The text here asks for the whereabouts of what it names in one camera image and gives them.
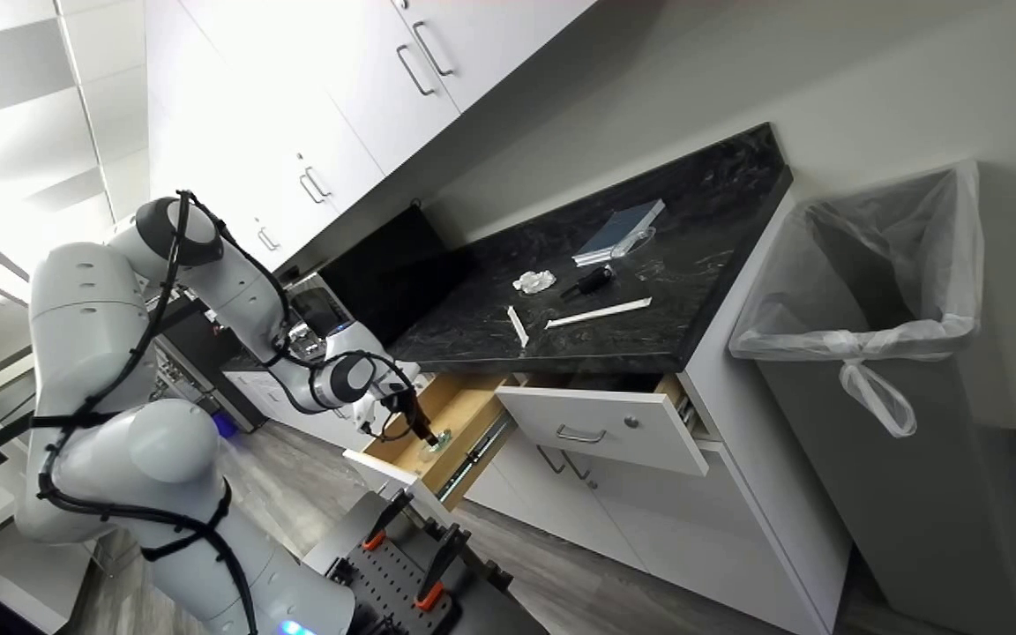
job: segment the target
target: trash can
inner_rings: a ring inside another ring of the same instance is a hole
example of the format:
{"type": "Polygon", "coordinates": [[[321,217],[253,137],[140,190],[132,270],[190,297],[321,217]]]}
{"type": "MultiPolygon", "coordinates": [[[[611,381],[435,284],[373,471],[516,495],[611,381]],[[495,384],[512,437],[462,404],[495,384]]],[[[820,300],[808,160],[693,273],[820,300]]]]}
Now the trash can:
{"type": "Polygon", "coordinates": [[[1016,436],[968,374],[979,165],[792,211],[729,336],[894,612],[1016,635],[1016,436]]]}

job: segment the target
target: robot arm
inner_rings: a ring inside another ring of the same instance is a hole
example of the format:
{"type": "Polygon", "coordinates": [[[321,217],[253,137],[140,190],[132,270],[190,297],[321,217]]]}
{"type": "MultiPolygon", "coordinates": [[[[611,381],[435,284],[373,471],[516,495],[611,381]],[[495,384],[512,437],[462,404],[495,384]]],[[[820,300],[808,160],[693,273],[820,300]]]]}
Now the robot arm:
{"type": "Polygon", "coordinates": [[[412,384],[366,328],[342,324],[321,353],[292,350],[282,289],[195,194],[180,194],[144,204],[111,246],[53,251],[32,278],[36,420],[53,428],[30,437],[19,525],[41,541],[88,541],[105,524],[135,534],[157,581],[213,632],[350,632],[352,595],[231,510],[213,471],[213,420],[180,399],[144,407],[120,394],[163,319],[144,319],[137,278],[163,300],[173,286],[195,289],[299,411],[379,391],[435,445],[412,384]]]}

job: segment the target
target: plastic bag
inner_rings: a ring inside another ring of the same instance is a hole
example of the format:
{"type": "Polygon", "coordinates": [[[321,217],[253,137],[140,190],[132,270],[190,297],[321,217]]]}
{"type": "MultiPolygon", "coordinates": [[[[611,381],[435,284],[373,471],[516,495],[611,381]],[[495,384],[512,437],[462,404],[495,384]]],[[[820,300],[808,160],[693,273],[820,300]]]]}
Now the plastic bag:
{"type": "Polygon", "coordinates": [[[910,404],[869,361],[946,361],[981,324],[985,241],[979,164],[808,203],[792,211],[729,353],[770,363],[845,363],[840,384],[894,437],[910,404]]]}

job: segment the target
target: black countertop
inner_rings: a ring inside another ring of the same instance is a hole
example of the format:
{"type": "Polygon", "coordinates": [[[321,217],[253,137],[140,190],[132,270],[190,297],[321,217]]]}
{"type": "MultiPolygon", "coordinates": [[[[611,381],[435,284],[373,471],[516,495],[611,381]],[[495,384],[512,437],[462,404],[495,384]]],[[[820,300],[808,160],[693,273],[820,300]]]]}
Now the black countertop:
{"type": "Polygon", "coordinates": [[[674,374],[696,353],[760,233],[792,187],[774,129],[754,129],[714,149],[648,171],[534,221],[488,236],[468,251],[472,273],[401,338],[391,357],[422,371],[472,374],[674,374]],[[571,254],[611,211],[665,197],[655,233],[619,263],[615,286],[565,300],[584,270],[571,254]],[[554,273],[558,286],[516,292],[522,273],[554,273]],[[652,297],[648,310],[615,313],[567,328],[549,319],[652,297]]]}

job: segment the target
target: gray floor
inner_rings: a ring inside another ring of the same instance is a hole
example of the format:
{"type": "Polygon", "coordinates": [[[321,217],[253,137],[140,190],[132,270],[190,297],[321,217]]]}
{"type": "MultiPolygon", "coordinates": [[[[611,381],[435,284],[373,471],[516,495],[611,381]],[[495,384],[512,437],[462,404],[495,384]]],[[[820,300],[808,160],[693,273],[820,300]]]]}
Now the gray floor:
{"type": "MultiPolygon", "coordinates": [[[[235,441],[221,454],[235,501],[305,553],[321,541],[365,488],[342,466],[340,451],[311,441],[291,428],[266,428],[235,441]]],[[[516,595],[554,635],[766,635],[775,632],[721,602],[674,590],[660,580],[639,574],[625,564],[567,547],[531,525],[501,520],[484,510],[462,510],[462,525],[484,557],[495,557],[516,574],[516,595]]],[[[144,632],[201,632],[167,595],[159,595],[135,547],[111,535],[98,547],[98,568],[88,580],[80,612],[66,632],[80,635],[144,635],[144,632]]],[[[855,568],[845,618],[845,635],[937,635],[937,630],[894,615],[875,592],[873,580],[855,568]]]]}

